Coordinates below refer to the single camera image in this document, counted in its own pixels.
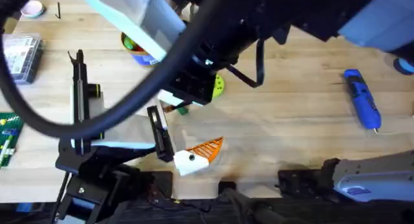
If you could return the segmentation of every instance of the blue object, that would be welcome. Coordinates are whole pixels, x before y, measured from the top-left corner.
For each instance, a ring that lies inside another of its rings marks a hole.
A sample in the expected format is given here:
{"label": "blue object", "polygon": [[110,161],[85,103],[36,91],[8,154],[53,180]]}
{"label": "blue object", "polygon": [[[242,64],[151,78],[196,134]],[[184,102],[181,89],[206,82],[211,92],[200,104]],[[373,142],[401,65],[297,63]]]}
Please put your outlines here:
{"label": "blue object", "polygon": [[138,62],[140,65],[154,65],[156,63],[158,63],[158,61],[156,59],[154,59],[154,57],[152,57],[151,55],[138,55],[138,54],[131,54],[132,57],[135,59],[136,62]]}
{"label": "blue object", "polygon": [[408,63],[406,60],[402,58],[395,59],[393,65],[398,72],[404,75],[414,74],[414,65]]}
{"label": "blue object", "polygon": [[19,203],[17,205],[16,212],[31,212],[32,207],[32,203]]}
{"label": "blue object", "polygon": [[18,133],[17,129],[5,129],[1,132],[1,134],[3,135],[13,135],[13,136],[16,136],[17,133]]}
{"label": "blue object", "polygon": [[348,69],[343,76],[347,81],[349,94],[361,124],[366,129],[373,129],[377,132],[378,128],[381,127],[381,115],[360,71],[358,69]]}

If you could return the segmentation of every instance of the green object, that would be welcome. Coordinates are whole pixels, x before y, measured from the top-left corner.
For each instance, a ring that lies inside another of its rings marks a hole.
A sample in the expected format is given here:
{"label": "green object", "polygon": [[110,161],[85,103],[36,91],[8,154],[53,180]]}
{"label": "green object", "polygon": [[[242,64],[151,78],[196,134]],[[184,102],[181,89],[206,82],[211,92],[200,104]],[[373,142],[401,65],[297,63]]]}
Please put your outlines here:
{"label": "green object", "polygon": [[180,115],[185,115],[188,113],[188,108],[187,107],[180,107],[177,109],[177,111],[180,113]]}
{"label": "green object", "polygon": [[213,98],[217,98],[220,96],[224,91],[224,80],[223,78],[216,74],[215,75],[215,83],[214,83],[214,90],[213,90]]}
{"label": "green object", "polygon": [[0,135],[0,167],[7,166],[10,162],[10,159],[16,150],[16,143],[22,128],[23,122],[16,114],[0,113],[0,132],[7,133],[10,129],[15,131],[15,135]]}
{"label": "green object", "polygon": [[128,36],[125,36],[124,45],[125,47],[127,47],[127,49],[134,50],[136,43],[133,40],[131,40]]}

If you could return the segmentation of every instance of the green circuit board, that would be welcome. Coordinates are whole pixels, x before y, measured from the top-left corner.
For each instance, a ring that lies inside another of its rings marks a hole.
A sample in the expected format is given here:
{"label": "green circuit board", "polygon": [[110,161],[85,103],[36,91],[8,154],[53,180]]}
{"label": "green circuit board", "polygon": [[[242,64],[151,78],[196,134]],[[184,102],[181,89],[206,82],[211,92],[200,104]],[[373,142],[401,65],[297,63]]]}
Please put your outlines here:
{"label": "green circuit board", "polygon": [[16,152],[16,143],[22,128],[23,122],[15,113],[0,113],[0,168],[7,166]]}

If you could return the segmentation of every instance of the wooden workbench surface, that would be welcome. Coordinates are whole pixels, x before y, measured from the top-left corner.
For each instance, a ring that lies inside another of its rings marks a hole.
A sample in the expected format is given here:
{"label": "wooden workbench surface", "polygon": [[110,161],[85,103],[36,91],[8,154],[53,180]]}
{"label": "wooden workbench surface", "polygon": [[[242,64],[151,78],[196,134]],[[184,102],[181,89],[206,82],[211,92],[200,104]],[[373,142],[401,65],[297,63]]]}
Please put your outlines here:
{"label": "wooden workbench surface", "polygon": [[[72,65],[67,51],[83,49],[88,77],[99,83],[106,106],[134,87],[147,73],[122,48],[120,31],[84,0],[40,0],[47,12],[39,19],[22,18],[18,32],[37,32],[45,41],[38,76],[20,86],[32,107],[57,122],[69,120]],[[57,19],[57,2],[61,19]],[[240,56],[237,68],[255,76],[255,47]],[[174,196],[216,196],[222,177],[239,182],[250,196],[277,196],[277,172],[286,168],[318,168],[332,157],[363,159],[413,148],[414,83],[396,72],[392,58],[362,49],[343,39],[323,43],[292,29],[285,46],[270,39],[265,47],[265,84],[252,89],[221,71],[223,95],[189,115],[168,115],[178,149],[224,136],[218,158],[206,170],[180,177],[172,163],[149,155],[132,164],[143,170],[174,172]],[[364,130],[345,92],[342,73],[360,69],[382,114],[379,135]],[[0,100],[3,111],[10,110]],[[55,169],[58,141],[25,126],[18,152],[0,170],[0,203],[54,201],[63,172]]]}

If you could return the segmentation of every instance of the black wire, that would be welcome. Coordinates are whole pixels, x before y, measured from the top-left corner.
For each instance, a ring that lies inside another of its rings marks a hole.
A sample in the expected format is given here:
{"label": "black wire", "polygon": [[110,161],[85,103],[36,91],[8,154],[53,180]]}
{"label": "black wire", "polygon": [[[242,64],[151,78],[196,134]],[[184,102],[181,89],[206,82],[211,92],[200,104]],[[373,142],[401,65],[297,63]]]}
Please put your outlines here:
{"label": "black wire", "polygon": [[160,209],[160,210],[163,210],[163,211],[166,211],[166,212],[178,213],[178,212],[183,212],[183,211],[187,211],[187,210],[188,210],[188,209],[186,209],[186,208],[182,208],[182,209],[179,209],[179,210],[173,210],[173,209],[168,209],[168,208],[164,208],[164,207],[158,206],[158,205],[156,205],[156,204],[154,204],[154,203],[152,203],[152,202],[150,202],[150,201],[148,201],[148,203],[149,203],[152,207],[157,208],[157,209]]}
{"label": "black wire", "polygon": [[202,212],[200,212],[200,217],[201,217],[202,224],[207,224],[206,219],[204,218],[204,214]]}
{"label": "black wire", "polygon": [[58,212],[58,208],[62,200],[63,193],[65,191],[68,179],[69,179],[69,172],[66,172],[65,177],[63,178],[63,181],[62,181],[62,185],[60,186],[58,198],[56,199],[56,202],[53,205],[52,214],[50,215],[50,219],[49,219],[50,224],[54,224],[54,221],[56,219],[56,213]]}
{"label": "black wire", "polygon": [[[10,0],[10,5],[20,9],[28,0]],[[195,19],[187,26],[186,30],[176,40],[168,51],[166,57],[153,69],[153,71],[131,92],[123,97],[119,103],[105,113],[73,125],[64,125],[51,122],[39,116],[21,96],[5,62],[3,53],[0,53],[0,89],[10,107],[30,127],[51,137],[63,139],[82,139],[92,137],[121,123],[141,108],[156,93],[168,84],[175,75],[187,64],[201,44],[203,38],[210,33],[208,26],[221,14],[221,8],[226,6],[225,0],[204,0],[202,8],[197,12]],[[0,6],[0,13],[10,14],[10,10],[4,10],[9,6]],[[6,15],[0,16],[2,24]],[[0,43],[0,51],[3,52],[3,44]]]}

